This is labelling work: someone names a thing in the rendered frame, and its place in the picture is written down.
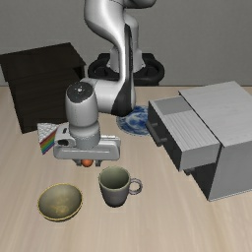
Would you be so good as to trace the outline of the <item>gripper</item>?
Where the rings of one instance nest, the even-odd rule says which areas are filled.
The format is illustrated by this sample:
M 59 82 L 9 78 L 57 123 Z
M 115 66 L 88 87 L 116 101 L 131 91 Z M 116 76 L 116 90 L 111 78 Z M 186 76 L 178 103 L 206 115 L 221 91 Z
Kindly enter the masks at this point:
M 82 159 L 93 159 L 95 166 L 103 160 L 120 158 L 121 141 L 116 136 L 101 135 L 98 142 L 79 142 L 69 133 L 68 125 L 60 125 L 55 134 L 53 154 L 59 159 L 72 159 L 77 166 L 82 166 Z

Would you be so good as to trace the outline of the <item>open grey cabinet drawer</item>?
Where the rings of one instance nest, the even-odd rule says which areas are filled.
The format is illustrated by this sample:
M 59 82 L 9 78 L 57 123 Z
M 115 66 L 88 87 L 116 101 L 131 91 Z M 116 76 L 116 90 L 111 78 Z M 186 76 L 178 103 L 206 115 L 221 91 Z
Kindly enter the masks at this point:
M 182 96 L 150 100 L 146 127 L 179 171 L 217 161 L 220 142 Z

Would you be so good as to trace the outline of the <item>grey cabinet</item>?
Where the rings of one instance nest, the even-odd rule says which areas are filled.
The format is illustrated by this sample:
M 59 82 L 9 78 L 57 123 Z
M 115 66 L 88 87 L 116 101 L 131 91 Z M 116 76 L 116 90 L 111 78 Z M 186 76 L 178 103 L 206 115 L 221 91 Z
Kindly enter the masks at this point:
M 252 95 L 236 82 L 180 92 L 220 142 L 217 163 L 193 176 L 209 201 L 252 190 Z

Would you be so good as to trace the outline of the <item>grey-green mug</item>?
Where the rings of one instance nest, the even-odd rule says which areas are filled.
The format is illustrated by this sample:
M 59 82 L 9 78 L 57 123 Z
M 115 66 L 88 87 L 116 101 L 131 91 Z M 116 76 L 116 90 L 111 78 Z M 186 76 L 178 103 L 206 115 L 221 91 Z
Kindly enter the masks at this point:
M 120 166 L 109 166 L 98 176 L 100 192 L 105 204 L 112 208 L 121 207 L 128 195 L 137 195 L 143 189 L 140 179 L 132 178 L 130 173 Z

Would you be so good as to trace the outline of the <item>olive green bowl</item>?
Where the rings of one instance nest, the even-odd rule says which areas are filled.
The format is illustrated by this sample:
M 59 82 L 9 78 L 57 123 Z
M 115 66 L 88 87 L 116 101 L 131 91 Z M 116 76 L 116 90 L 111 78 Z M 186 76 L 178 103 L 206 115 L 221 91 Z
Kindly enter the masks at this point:
M 82 192 L 68 183 L 46 188 L 37 200 L 38 212 L 49 221 L 67 221 L 77 214 L 82 205 Z

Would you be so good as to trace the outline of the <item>rainbow cake wedge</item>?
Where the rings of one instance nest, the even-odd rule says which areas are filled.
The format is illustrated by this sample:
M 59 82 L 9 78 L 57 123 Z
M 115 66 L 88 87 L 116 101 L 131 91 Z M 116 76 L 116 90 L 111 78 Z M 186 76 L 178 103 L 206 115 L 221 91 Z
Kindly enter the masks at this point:
M 53 146 L 58 124 L 38 123 L 37 134 L 41 152 L 45 155 Z

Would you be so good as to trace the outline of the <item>blue and white plate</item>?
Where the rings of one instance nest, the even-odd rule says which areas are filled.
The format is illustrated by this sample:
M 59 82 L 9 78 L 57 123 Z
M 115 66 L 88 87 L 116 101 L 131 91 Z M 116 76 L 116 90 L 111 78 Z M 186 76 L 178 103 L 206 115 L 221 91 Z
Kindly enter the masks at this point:
M 117 117 L 118 128 L 132 136 L 148 136 L 146 127 L 148 120 L 148 108 L 144 105 L 136 105 L 134 110 L 124 117 Z

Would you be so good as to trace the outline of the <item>dark slatted rack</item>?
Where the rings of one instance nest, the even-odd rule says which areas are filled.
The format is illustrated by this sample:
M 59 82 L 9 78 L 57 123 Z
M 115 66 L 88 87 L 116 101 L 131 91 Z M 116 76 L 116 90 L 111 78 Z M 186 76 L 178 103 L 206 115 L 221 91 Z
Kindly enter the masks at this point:
M 86 63 L 70 42 L 0 54 L 21 132 L 66 121 L 65 93 L 85 77 Z

